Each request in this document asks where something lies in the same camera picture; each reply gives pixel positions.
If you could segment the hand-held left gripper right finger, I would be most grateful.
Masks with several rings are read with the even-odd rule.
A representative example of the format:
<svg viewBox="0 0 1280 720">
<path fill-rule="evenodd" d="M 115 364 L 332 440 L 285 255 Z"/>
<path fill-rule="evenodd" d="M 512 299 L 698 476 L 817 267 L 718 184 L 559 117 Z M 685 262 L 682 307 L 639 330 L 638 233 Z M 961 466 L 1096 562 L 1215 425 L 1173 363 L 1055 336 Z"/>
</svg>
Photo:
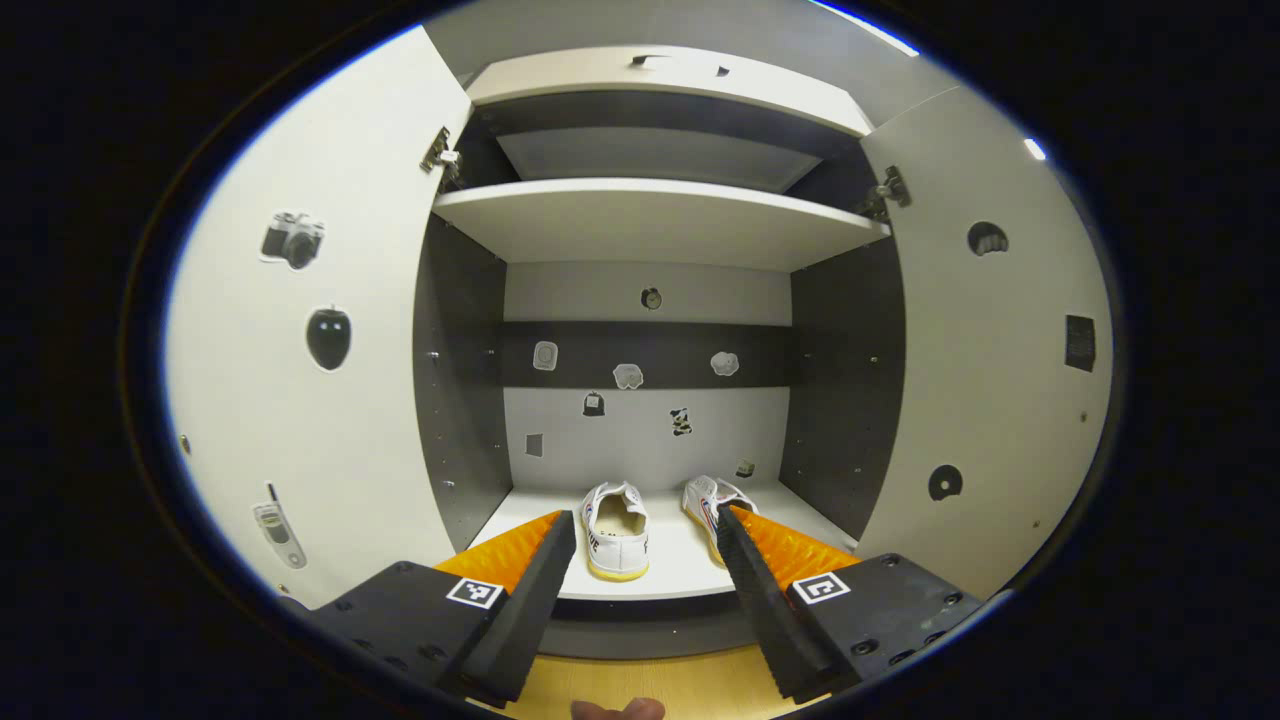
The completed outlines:
<svg viewBox="0 0 1280 720">
<path fill-rule="evenodd" d="M 993 607 L 900 553 L 855 559 L 741 507 L 717 514 L 717 548 L 785 698 L 883 684 Z"/>
</svg>

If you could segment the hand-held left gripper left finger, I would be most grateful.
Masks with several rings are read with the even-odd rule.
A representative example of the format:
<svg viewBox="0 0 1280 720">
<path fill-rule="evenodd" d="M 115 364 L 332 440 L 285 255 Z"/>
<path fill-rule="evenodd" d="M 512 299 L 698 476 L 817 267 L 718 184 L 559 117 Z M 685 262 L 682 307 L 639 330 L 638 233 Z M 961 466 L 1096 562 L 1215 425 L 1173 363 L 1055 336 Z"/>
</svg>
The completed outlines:
<svg viewBox="0 0 1280 720">
<path fill-rule="evenodd" d="M 291 618 L 344 667 L 415 698 L 515 702 L 576 552 L 573 516 L 554 511 L 435 566 L 393 562 Z"/>
</svg>

